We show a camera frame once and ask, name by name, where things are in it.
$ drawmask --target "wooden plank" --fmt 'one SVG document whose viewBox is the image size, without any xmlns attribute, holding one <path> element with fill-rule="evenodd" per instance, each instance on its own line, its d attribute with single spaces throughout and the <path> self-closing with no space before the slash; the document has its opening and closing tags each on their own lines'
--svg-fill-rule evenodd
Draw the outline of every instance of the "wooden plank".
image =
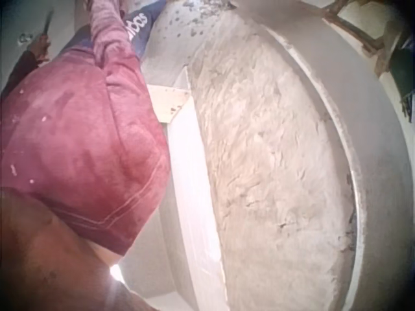
<svg viewBox="0 0 415 311">
<path fill-rule="evenodd" d="M 191 92 L 177 87 L 148 85 L 154 113 L 160 123 L 170 123 L 191 96 Z"/>
</svg>

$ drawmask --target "person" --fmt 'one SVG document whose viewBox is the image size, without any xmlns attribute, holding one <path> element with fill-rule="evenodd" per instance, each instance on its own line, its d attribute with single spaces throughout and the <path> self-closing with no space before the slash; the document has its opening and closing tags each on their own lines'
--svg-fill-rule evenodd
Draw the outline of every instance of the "person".
<svg viewBox="0 0 415 311">
<path fill-rule="evenodd" d="M 62 289 L 69 291 L 75 275 L 79 284 L 91 284 L 79 275 L 83 269 L 76 273 L 89 261 L 91 273 L 85 275 L 100 283 L 100 292 L 89 288 L 88 296 L 88 286 L 81 286 L 76 293 L 102 303 L 113 284 L 105 279 L 108 266 L 125 255 L 160 204 L 170 173 L 169 151 L 140 72 L 139 42 L 149 36 L 164 5 L 159 0 L 152 10 L 128 14 L 124 24 L 118 0 L 90 0 L 90 37 L 71 40 L 38 68 L 49 44 L 40 36 L 12 71 L 1 95 L 2 260 L 10 265 L 1 268 L 2 288 L 14 277 L 38 292 L 40 276 L 53 263 L 60 271 L 55 279 L 65 275 Z M 30 269 L 40 273 L 38 279 L 27 274 Z M 53 289 L 45 293 L 51 297 Z M 40 303 L 41 296 L 29 301 Z"/>
</svg>

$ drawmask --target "cement wall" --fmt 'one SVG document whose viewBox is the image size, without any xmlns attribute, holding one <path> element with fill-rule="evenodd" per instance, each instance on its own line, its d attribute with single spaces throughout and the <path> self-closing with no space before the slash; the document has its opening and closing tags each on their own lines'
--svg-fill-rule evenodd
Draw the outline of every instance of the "cement wall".
<svg viewBox="0 0 415 311">
<path fill-rule="evenodd" d="M 318 16 L 290 1 L 239 3 L 295 57 L 342 139 L 358 222 L 344 309 L 385 308 L 407 285 L 412 259 L 412 174 L 394 109 L 373 71 Z"/>
</svg>

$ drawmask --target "maroon t-shirt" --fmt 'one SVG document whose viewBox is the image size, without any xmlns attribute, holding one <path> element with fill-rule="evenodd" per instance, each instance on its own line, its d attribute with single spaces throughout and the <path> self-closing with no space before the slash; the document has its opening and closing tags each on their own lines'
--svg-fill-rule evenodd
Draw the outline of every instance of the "maroon t-shirt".
<svg viewBox="0 0 415 311">
<path fill-rule="evenodd" d="M 1 186 L 124 255 L 160 204 L 170 161 L 117 2 L 93 1 L 93 50 L 68 50 L 2 102 Z"/>
</svg>

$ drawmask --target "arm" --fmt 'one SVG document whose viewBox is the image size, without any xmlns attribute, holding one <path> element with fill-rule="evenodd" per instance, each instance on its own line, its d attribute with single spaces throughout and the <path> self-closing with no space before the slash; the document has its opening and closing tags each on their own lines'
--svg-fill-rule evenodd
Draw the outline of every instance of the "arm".
<svg viewBox="0 0 415 311">
<path fill-rule="evenodd" d="M 47 35 L 37 37 L 20 56 L 10 74 L 4 90 L 1 92 L 1 102 L 14 90 L 16 86 L 38 65 L 47 62 L 47 48 L 50 46 Z"/>
<path fill-rule="evenodd" d="M 43 203 L 12 189 L 1 189 L 0 200 L 5 310 L 155 311 Z"/>
<path fill-rule="evenodd" d="M 1 92 L 1 102 L 3 102 L 10 92 L 36 68 L 38 68 L 38 61 L 36 60 L 35 55 L 30 51 L 23 52 L 17 64 L 14 66 L 5 88 Z"/>
<path fill-rule="evenodd" d="M 95 63 L 106 76 L 106 89 L 124 149 L 133 150 L 145 139 L 168 160 L 165 136 L 119 16 L 118 0 L 92 0 L 89 7 Z"/>
</svg>

